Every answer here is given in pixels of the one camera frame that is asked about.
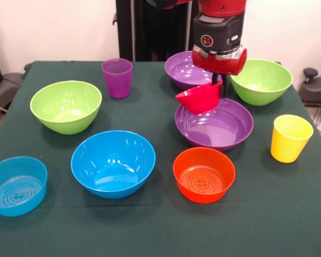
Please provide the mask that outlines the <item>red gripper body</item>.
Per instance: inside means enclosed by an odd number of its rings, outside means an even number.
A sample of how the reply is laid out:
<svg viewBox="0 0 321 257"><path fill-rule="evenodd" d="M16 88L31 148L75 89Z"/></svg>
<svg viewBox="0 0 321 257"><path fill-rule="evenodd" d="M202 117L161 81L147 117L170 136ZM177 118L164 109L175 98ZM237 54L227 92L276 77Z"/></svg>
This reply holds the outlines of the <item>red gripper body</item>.
<svg viewBox="0 0 321 257"><path fill-rule="evenodd" d="M243 46L227 55L213 55L194 45L192 60L195 66L212 73L238 75L247 60L247 49Z"/></svg>

